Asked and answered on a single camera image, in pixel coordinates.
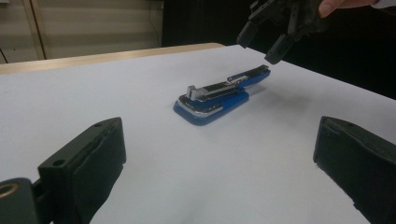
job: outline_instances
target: black plastic part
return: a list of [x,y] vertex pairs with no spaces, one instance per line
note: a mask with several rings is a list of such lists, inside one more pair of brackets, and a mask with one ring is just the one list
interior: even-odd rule
[[294,40],[289,35],[281,35],[265,55],[265,60],[270,64],[279,63],[293,46]]
[[396,146],[363,128],[323,117],[314,162],[371,223],[396,223]]
[[92,125],[39,167],[54,223],[89,223],[126,162],[120,118]]
[[329,26],[327,19],[318,15],[321,0],[257,0],[251,6],[248,22],[236,39],[236,43],[246,48],[259,32],[260,25],[267,19],[275,25],[285,20],[284,9],[290,10],[288,33],[281,35],[269,50],[265,60],[271,64],[279,63],[294,42],[302,36],[323,32]]
[[259,27],[257,27],[257,25],[252,21],[248,21],[244,29],[242,29],[241,33],[236,38],[236,43],[245,49],[253,40],[254,36],[256,36],[257,32],[259,32]]
[[15,178],[0,183],[0,223],[42,223],[30,180]]

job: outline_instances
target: robotic hand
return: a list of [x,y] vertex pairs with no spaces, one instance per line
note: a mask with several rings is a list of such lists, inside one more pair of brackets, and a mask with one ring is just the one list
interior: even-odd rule
[[318,15],[320,2],[321,0],[256,0],[250,6],[251,15],[236,42],[246,48],[264,21],[270,19],[275,25],[285,21],[283,14],[288,8],[290,10],[288,33],[281,35],[265,56],[265,60],[269,63],[279,63],[292,44],[299,41],[303,35],[323,32],[328,28],[327,20]]

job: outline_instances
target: cabinet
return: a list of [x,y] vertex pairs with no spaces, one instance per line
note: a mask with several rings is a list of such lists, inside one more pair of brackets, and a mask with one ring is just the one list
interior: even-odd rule
[[9,63],[161,46],[158,1],[10,2],[0,8],[0,47]]

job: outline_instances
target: white table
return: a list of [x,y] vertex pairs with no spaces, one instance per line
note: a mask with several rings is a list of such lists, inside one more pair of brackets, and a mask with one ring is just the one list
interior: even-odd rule
[[289,63],[206,126],[172,107],[265,63],[238,46],[0,76],[0,180],[36,167],[97,121],[121,117],[127,162],[92,223],[368,223],[312,160],[321,116],[396,143],[396,102]]

